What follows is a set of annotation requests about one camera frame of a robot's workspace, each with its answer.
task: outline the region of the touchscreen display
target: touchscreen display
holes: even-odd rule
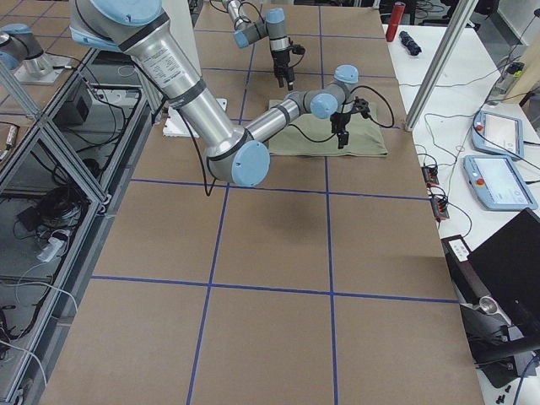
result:
[[[496,204],[528,204],[527,197],[505,159],[475,159],[480,176]]]
[[[510,118],[486,114],[486,125],[483,135],[486,139],[493,142],[484,144],[494,149],[506,149],[513,154],[517,153],[517,122]]]

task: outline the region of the cardboard table surface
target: cardboard table surface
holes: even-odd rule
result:
[[[403,119],[377,12],[283,8],[308,52],[296,89],[350,63]],[[205,4],[196,40],[242,124],[287,90],[231,26]],[[387,158],[273,157],[256,189],[206,197],[191,140],[162,127],[41,404],[483,403],[410,133],[383,130]]]

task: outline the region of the white table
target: white table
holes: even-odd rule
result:
[[[397,80],[400,83],[403,104],[407,111],[419,90],[418,86],[407,84],[422,83],[445,29],[442,27],[422,26],[401,27],[398,32],[406,30],[422,48],[422,52],[417,57],[411,57],[408,54],[407,50],[401,45],[397,35],[396,39],[388,44],[392,63],[396,70]],[[448,149],[453,154],[457,154],[461,150],[453,175],[451,174],[451,167],[443,165],[439,167],[438,176],[441,188],[447,193],[449,192],[449,201],[466,211],[472,219],[472,230],[467,236],[466,242],[473,250],[516,216],[517,212],[491,212],[483,208],[473,195],[473,191],[468,185],[466,174],[462,168],[463,156],[481,154],[473,149],[472,141],[468,135],[472,118],[466,116],[470,116],[478,110],[491,86],[499,77],[494,63],[480,42],[476,32],[466,29],[458,41],[449,62],[446,64],[437,85],[466,84],[483,76],[487,77],[464,86],[437,87],[430,96],[421,119],[413,130],[415,143],[422,145],[417,147],[419,154],[430,154],[439,164],[452,164],[454,163],[454,158],[447,152],[434,146],[424,117],[428,113],[435,113],[442,116],[464,115],[464,117],[455,118],[427,116],[427,120],[438,145]],[[494,107],[485,105],[483,108],[487,111],[520,118],[523,121],[525,140],[540,142],[538,135],[518,104],[501,103]],[[526,147],[525,158],[535,165],[540,165],[540,148]],[[419,160],[422,163],[424,156],[420,156]],[[425,162],[426,164],[433,163],[430,158],[426,158]],[[539,170],[532,168],[524,162],[517,162],[516,165],[526,181],[540,179]],[[537,201],[540,201],[540,183],[530,185],[529,188]],[[453,207],[449,207],[449,215],[450,219],[442,221],[440,224],[440,237],[443,238],[458,234],[465,235],[469,228],[467,217]],[[481,382],[486,404],[494,403],[498,395],[505,393],[502,389],[493,388],[481,371],[478,372],[478,378]],[[516,388],[517,381],[512,384],[510,393],[506,394],[506,403],[513,401]],[[538,398],[540,398],[540,377],[527,378],[521,389],[518,403],[521,405],[538,405]]]

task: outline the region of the red bottle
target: red bottle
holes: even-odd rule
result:
[[[386,30],[386,42],[394,41],[397,32],[397,26],[402,21],[403,12],[405,11],[405,3],[395,2],[394,9],[391,11],[390,22]]]

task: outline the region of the green cloth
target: green cloth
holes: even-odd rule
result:
[[[270,100],[273,107],[279,100]],[[376,105],[370,103],[370,112],[374,120]],[[321,120],[312,114],[304,114],[292,122],[312,139],[326,139],[332,135],[330,120]],[[347,125],[348,145],[338,149],[338,137],[333,137],[325,143],[308,141],[295,127],[286,127],[268,141],[271,154],[284,156],[387,156],[388,151],[382,138],[381,130],[371,120],[365,120],[360,114],[353,114]]]

